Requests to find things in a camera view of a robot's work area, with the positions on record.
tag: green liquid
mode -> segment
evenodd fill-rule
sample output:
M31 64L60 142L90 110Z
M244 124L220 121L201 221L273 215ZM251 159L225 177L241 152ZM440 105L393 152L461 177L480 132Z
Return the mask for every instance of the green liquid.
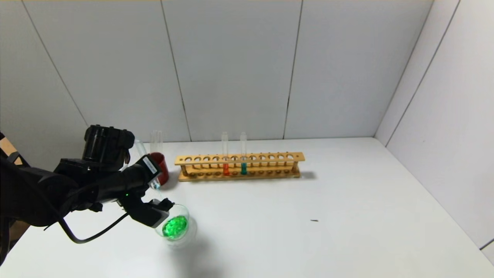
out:
M163 226L163 235L170 239L177 239L187 231L187 218L179 215L173 217Z

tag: test tube rack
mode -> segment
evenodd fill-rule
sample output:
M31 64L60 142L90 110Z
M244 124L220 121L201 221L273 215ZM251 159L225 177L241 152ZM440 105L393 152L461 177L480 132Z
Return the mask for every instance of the test tube rack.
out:
M268 152L247 154L230 154L227 159L222 155L179 155L175 165L181 167L178 180L225 181L300 178L298 162L305 161L301 152ZM229 175L223 174L223 164L228 163ZM247 174L241 174L242 163L247 163Z

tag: red container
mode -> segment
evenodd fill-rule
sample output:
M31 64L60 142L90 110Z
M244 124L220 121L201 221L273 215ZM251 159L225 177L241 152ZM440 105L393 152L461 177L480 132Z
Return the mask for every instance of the red container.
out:
M160 181L161 185L164 185L170 177L168 168L166 167L165 156L160 152L152 152L150 155L151 158L160 166L161 171L163 172L158 176L158 181Z

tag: label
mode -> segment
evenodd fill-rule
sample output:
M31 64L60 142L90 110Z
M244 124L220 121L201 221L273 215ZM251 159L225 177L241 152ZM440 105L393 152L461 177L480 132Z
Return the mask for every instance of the label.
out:
M157 172L156 168L151 163L151 161L149 161L149 158L147 156L144 157L143 161L144 161L144 163L146 163L146 165L148 166L149 171L151 171L151 173L155 174Z

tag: teal liquid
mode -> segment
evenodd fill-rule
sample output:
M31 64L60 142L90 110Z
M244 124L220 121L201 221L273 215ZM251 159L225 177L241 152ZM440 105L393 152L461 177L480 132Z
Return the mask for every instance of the teal liquid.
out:
M242 171L240 174L247 175L247 163L242 163Z
M187 218L179 215L173 217L163 226L163 235L169 239L177 239L187 231Z

